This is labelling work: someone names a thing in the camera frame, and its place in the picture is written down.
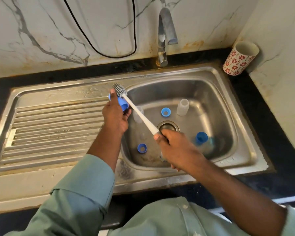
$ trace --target black wire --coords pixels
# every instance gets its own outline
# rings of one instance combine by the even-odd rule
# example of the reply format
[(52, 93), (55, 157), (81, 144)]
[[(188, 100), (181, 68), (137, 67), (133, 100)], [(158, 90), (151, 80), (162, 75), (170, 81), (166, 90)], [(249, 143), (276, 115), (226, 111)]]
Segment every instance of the black wire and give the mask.
[(78, 21), (76, 20), (69, 4), (67, 3), (67, 0), (63, 0), (64, 3), (66, 4), (69, 12), (71, 13), (76, 25), (79, 27), (80, 31), (82, 32), (82, 34), (84, 35), (84, 37), (87, 39), (87, 42), (90, 44), (90, 46), (93, 48), (93, 50), (95, 50), (96, 53), (107, 57), (107, 58), (112, 58), (112, 59), (120, 59), (120, 58), (124, 58), (124, 57), (128, 57), (130, 55), (133, 55), (136, 51), (137, 51), (137, 38), (136, 38), (136, 8), (134, 6), (134, 0), (132, 0), (132, 6), (133, 6), (133, 36), (134, 36), (134, 51), (131, 52), (130, 54), (127, 55), (123, 55), (123, 56), (108, 56), (108, 55), (104, 55), (101, 52), (99, 52), (97, 49), (94, 48), (94, 46), (92, 45), (92, 43), (90, 42), (90, 40), (87, 38), (86, 34), (84, 33), (84, 31), (82, 30), (82, 28), (80, 27)]

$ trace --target marble wall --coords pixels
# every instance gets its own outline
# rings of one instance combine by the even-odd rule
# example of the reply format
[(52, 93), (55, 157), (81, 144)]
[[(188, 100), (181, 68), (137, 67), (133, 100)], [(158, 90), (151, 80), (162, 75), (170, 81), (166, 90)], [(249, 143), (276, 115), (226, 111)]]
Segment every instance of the marble wall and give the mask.
[[(134, 49), (131, 0), (67, 0), (93, 45), (106, 55)], [(63, 0), (0, 0), (0, 77), (157, 55), (158, 14), (171, 11), (179, 44), (168, 54), (229, 47), (258, 0), (135, 0), (136, 54), (98, 55)]]
[(260, 0), (243, 39), (260, 47), (248, 71), (295, 147), (295, 0)]

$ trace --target faucet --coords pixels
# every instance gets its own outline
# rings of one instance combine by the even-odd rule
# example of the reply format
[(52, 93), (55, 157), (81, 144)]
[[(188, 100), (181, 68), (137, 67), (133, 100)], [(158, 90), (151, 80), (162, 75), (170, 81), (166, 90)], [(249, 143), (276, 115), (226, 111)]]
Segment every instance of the faucet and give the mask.
[(163, 7), (159, 12), (158, 16), (158, 51), (156, 64), (160, 67), (165, 67), (168, 64), (166, 51), (165, 51), (165, 40), (168, 39), (169, 45), (178, 43), (173, 19), (168, 8)]

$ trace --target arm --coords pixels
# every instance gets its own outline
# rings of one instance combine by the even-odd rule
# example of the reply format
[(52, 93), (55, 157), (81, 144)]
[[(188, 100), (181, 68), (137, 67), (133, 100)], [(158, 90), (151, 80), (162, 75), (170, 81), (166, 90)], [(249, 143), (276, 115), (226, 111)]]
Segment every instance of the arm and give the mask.
[(104, 125), (88, 154), (53, 188), (26, 230), (8, 236), (97, 235), (108, 210), (121, 137), (128, 128), (117, 95), (103, 108)]
[(223, 169), (207, 160), (184, 134), (171, 130), (156, 134), (164, 157), (199, 181), (222, 204), (232, 220), (253, 236), (281, 235), (286, 209), (250, 189)]

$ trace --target stainless steel sink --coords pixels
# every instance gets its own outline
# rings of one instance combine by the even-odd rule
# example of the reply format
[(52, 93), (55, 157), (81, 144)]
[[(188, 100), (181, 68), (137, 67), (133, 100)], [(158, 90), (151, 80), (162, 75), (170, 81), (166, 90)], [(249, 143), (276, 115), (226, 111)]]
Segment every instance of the stainless steel sink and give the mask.
[[(209, 140), (199, 150), (230, 174), (268, 168), (218, 64), (28, 86), (11, 91), (0, 119), (1, 211), (3, 206), (37, 206), (48, 198), (50, 189), (96, 138), (103, 124), (101, 110), (115, 82), (127, 89), (129, 98), (143, 107), (155, 126), (184, 132), (191, 141), (197, 132), (206, 132)], [(183, 117), (176, 113), (182, 98), (190, 102)], [(169, 117), (161, 116), (163, 107), (171, 109)], [(148, 146), (145, 154), (138, 153), (139, 143)], [(159, 156), (153, 135), (130, 116), (116, 166), (114, 194), (195, 182)]]
[[(236, 131), (228, 108), (218, 89), (207, 79), (190, 76), (161, 77), (128, 88), (128, 96), (135, 105), (142, 106), (145, 116), (155, 125), (167, 121), (173, 129), (185, 133), (194, 141), (200, 131), (207, 133), (209, 140), (198, 149), (206, 158), (217, 161), (232, 155), (237, 145)], [(176, 113), (181, 99), (189, 100), (185, 116)], [(168, 107), (169, 117), (161, 110)], [(140, 143), (148, 147), (146, 153), (137, 150)], [(129, 129), (123, 140), (124, 158), (129, 165), (142, 170), (171, 170), (164, 162), (158, 144), (144, 123), (129, 119)]]

